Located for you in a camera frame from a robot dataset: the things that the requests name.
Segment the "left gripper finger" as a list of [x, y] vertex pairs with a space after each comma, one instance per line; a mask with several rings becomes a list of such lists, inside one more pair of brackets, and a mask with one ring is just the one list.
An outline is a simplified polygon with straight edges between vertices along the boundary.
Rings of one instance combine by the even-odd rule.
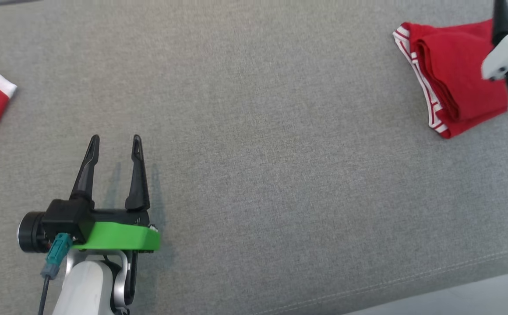
[[88, 144], [84, 159], [78, 171], [77, 178], [72, 188], [70, 199], [84, 199], [90, 207], [95, 206], [92, 198], [93, 183], [94, 183], [94, 169], [99, 159], [99, 146], [100, 137], [94, 134]]
[[143, 154], [142, 139], [138, 134], [133, 137], [131, 150], [133, 170], [129, 195], [125, 201], [128, 212], [142, 212], [150, 207], [150, 198]]

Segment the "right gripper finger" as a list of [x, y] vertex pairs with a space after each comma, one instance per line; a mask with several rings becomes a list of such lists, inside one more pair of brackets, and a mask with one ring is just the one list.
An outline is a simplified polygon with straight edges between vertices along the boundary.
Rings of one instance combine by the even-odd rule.
[[494, 0], [492, 44], [498, 46], [508, 35], [508, 0]]

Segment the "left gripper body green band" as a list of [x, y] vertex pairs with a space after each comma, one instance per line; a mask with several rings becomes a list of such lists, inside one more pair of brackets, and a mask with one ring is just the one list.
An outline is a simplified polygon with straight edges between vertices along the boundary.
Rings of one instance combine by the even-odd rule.
[[[17, 229], [18, 245], [24, 252], [47, 253], [54, 236], [46, 235], [43, 212], [29, 212]], [[161, 234], [150, 223], [147, 210], [129, 213], [123, 209], [98, 209], [92, 213], [96, 223], [87, 242], [73, 241], [78, 250], [122, 250], [154, 252], [160, 249]]]

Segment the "grey fabric sofa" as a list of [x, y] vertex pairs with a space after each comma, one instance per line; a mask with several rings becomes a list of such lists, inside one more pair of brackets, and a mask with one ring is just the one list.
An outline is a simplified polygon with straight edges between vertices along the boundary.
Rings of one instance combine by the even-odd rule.
[[443, 140], [394, 42], [493, 0], [41, 0], [0, 6], [0, 315], [37, 313], [18, 223], [122, 208], [143, 141], [160, 251], [132, 314], [333, 315], [508, 273], [508, 115]]

